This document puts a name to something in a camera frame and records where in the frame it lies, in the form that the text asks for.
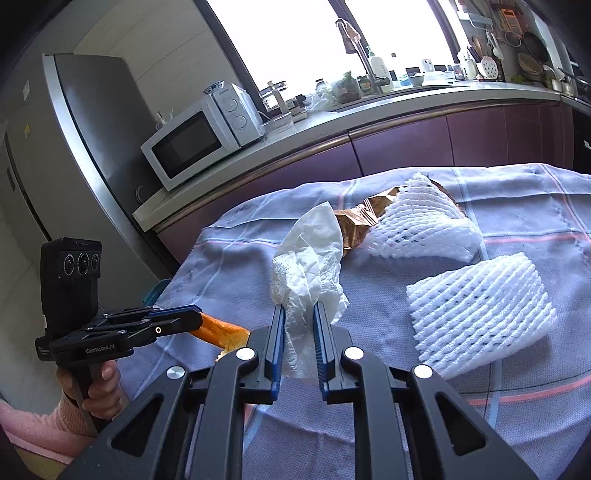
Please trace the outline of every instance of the refrigerator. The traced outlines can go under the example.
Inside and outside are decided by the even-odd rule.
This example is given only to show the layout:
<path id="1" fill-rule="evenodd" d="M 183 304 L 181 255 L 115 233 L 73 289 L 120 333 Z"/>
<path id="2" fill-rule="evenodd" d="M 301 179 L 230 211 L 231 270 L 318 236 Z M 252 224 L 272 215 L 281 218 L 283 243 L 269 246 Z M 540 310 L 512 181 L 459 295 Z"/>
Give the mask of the refrigerator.
<path id="1" fill-rule="evenodd" d="M 155 121 L 125 61 L 42 56 L 0 138 L 0 203 L 39 268 L 43 242 L 102 243 L 99 302 L 135 307 L 178 262 L 133 212 L 162 184 L 141 151 Z"/>

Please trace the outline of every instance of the bread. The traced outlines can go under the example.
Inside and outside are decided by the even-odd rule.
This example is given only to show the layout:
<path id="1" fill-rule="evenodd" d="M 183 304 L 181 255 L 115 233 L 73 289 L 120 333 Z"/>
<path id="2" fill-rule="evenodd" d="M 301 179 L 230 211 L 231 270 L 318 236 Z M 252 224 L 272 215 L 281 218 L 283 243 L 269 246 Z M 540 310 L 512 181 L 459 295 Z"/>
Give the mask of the bread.
<path id="1" fill-rule="evenodd" d="M 248 330 L 233 323 L 226 323 L 202 313 L 202 325 L 191 335 L 222 348 L 226 353 L 243 347 L 251 334 Z"/>

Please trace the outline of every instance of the microwave window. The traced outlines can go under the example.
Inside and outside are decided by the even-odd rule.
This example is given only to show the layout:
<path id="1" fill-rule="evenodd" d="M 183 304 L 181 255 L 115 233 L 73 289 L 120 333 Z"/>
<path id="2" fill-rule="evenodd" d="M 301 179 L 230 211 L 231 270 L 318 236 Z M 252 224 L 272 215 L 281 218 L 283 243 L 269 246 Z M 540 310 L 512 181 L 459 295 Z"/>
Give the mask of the microwave window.
<path id="1" fill-rule="evenodd" d="M 197 112 L 152 147 L 156 159 L 172 179 L 222 144 L 203 112 Z"/>

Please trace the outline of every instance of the microwave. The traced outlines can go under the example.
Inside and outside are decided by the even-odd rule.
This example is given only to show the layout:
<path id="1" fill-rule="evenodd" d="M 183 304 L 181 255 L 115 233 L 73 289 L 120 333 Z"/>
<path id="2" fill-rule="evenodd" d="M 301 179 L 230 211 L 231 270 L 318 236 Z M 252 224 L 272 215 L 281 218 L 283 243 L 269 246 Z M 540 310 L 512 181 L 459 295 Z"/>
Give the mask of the microwave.
<path id="1" fill-rule="evenodd" d="M 238 85 L 217 82 L 204 93 L 141 147 L 167 190 L 263 137 L 261 117 Z"/>

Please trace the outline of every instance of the camera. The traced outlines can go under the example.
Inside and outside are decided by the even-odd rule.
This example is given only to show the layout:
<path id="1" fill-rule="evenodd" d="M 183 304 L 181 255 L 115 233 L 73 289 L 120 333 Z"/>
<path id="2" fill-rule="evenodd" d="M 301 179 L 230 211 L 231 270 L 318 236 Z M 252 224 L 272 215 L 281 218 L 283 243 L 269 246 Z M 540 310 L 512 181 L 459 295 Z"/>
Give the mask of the camera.
<path id="1" fill-rule="evenodd" d="M 60 238 L 41 247 L 41 305 L 47 341 L 67 335 L 98 313 L 101 252 L 100 242 L 76 238 Z"/>

